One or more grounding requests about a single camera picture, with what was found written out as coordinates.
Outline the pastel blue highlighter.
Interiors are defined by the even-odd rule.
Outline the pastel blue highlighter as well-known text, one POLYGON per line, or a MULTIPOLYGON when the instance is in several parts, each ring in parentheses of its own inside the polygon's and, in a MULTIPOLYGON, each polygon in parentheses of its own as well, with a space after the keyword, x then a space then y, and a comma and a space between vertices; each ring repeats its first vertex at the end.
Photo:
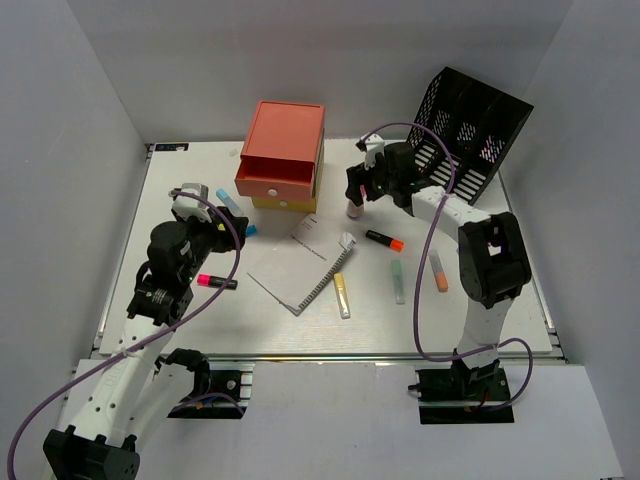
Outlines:
POLYGON ((224 189, 217 189, 216 197, 228 208, 229 212, 235 217, 243 217, 245 215, 242 208, 224 189))

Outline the pink capped glitter bottle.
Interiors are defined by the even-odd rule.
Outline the pink capped glitter bottle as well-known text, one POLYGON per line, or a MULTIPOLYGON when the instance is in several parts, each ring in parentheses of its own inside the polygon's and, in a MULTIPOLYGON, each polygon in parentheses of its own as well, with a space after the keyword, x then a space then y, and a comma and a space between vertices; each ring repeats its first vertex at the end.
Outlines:
POLYGON ((350 219, 359 219, 364 213, 363 187, 360 185, 355 190, 355 200, 349 199, 346 207, 346 214, 350 219))

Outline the green drawer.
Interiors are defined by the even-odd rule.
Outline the green drawer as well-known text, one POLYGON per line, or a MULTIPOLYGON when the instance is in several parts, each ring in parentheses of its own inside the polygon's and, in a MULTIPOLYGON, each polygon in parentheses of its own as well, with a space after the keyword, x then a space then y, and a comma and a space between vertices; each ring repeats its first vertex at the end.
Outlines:
POLYGON ((314 181, 313 181, 313 188, 312 188, 313 199, 316 199, 318 197, 321 181, 322 181, 322 170, 318 168, 315 171, 314 181))

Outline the orange top drawer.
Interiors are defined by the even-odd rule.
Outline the orange top drawer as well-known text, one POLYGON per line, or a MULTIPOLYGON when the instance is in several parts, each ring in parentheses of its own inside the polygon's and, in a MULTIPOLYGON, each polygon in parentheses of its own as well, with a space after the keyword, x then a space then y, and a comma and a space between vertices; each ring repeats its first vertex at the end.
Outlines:
POLYGON ((235 176, 242 196, 308 201, 324 140, 325 107, 262 100, 235 176))

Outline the pastel green highlighter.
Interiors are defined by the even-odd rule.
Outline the pastel green highlighter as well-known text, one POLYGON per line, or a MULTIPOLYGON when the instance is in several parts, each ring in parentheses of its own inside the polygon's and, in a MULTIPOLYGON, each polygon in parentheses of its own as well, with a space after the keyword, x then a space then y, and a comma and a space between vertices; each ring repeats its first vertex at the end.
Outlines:
POLYGON ((394 288, 394 298, 397 305, 405 303, 405 288, 402 263, 400 259, 391 261, 391 275, 394 288))

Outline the pastel orange highlighter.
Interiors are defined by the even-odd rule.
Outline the pastel orange highlighter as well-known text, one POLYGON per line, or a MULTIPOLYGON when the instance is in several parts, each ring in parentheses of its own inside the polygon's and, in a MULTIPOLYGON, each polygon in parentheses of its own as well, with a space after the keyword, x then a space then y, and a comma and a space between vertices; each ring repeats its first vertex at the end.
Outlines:
POLYGON ((444 272, 439 253, 436 250, 430 250, 428 258, 432 268, 436 288, 440 293, 445 293, 449 289, 448 280, 444 272))

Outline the pastel yellow highlighter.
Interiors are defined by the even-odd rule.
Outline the pastel yellow highlighter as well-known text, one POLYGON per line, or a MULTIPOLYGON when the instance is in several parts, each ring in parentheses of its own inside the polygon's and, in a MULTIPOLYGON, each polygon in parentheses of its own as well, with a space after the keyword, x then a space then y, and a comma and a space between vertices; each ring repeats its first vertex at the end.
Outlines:
POLYGON ((340 317, 342 319, 349 319, 351 317, 351 310, 343 274, 335 273, 333 276, 333 282, 340 317))

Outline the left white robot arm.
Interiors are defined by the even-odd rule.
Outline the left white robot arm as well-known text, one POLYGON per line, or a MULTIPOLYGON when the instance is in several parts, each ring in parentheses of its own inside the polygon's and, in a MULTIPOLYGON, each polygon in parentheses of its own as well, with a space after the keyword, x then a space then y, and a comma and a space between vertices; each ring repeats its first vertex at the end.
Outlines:
POLYGON ((173 220, 150 233, 127 307, 118 350, 69 425, 53 429, 43 450, 58 479, 133 479, 143 446, 181 400, 211 387, 203 354, 162 350, 192 299, 191 283, 212 253, 239 252, 248 219, 226 207, 175 205, 173 220))

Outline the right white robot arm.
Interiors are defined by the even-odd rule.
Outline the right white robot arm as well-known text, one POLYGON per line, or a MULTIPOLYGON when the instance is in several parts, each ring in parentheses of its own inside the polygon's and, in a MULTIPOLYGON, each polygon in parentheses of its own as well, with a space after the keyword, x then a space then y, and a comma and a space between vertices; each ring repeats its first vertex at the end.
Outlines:
POLYGON ((360 139, 362 163, 347 169, 346 197, 352 210, 383 196, 408 215, 429 221, 458 244, 461 285, 468 297, 462 337, 447 357, 448 391, 454 399, 472 399, 495 381, 497 349, 506 315, 532 277, 516 217, 489 214, 451 194, 447 187, 426 184, 407 142, 386 144, 377 134, 360 139))

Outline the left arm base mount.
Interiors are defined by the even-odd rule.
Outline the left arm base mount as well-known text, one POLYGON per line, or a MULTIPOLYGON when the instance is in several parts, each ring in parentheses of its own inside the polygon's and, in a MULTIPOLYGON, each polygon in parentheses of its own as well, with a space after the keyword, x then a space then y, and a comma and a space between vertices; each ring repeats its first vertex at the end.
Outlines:
POLYGON ((240 420, 244 416, 252 386, 252 371, 248 367, 212 365, 205 354, 181 348, 155 361, 158 369, 172 364, 190 373, 193 389, 169 413, 169 418, 240 420))

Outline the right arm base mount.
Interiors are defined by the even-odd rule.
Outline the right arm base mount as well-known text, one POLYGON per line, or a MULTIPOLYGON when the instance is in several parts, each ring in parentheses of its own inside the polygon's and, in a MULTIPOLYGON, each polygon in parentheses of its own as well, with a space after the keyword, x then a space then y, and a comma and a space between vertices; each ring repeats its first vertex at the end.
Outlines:
POLYGON ((498 360, 481 369, 469 369, 456 360, 446 369, 417 370, 407 390, 418 400, 422 425, 515 422, 509 383, 498 360))

